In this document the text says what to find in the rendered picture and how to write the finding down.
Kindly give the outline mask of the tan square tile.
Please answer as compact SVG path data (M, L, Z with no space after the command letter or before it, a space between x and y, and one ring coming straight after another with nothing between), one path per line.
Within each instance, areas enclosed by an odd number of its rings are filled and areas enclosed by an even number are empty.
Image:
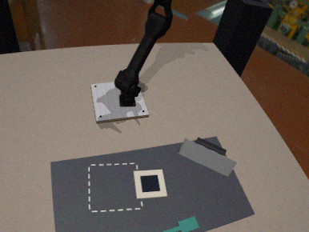
M163 170L140 170L133 171L133 173L137 199L167 196Z

